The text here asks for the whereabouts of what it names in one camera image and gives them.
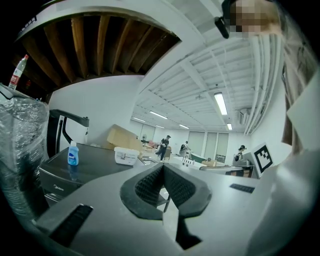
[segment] midea logo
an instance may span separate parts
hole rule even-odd
[[[54,188],[55,188],[55,189],[57,189],[57,190],[62,190],[62,191],[64,191],[64,189],[63,189],[63,188],[58,187],[56,184],[54,184],[53,186],[54,186]]]

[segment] red label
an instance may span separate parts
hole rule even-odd
[[[13,84],[16,86],[18,84],[19,78],[20,78],[19,76],[16,76],[13,74],[10,80],[10,84]]]

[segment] blue bottle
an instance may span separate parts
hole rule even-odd
[[[68,164],[72,166],[77,166],[79,163],[78,157],[79,148],[77,147],[77,143],[75,141],[71,141],[69,146],[68,153]]]

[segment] wooden ceiling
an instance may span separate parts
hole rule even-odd
[[[180,41],[141,18],[81,13],[37,27],[15,42],[0,79],[8,85],[15,67],[29,55],[17,90],[41,98],[84,80],[145,75]]]

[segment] green object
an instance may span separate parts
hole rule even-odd
[[[206,160],[204,157],[196,156],[192,153],[190,153],[189,159],[194,160],[195,162],[201,164],[204,160]]]

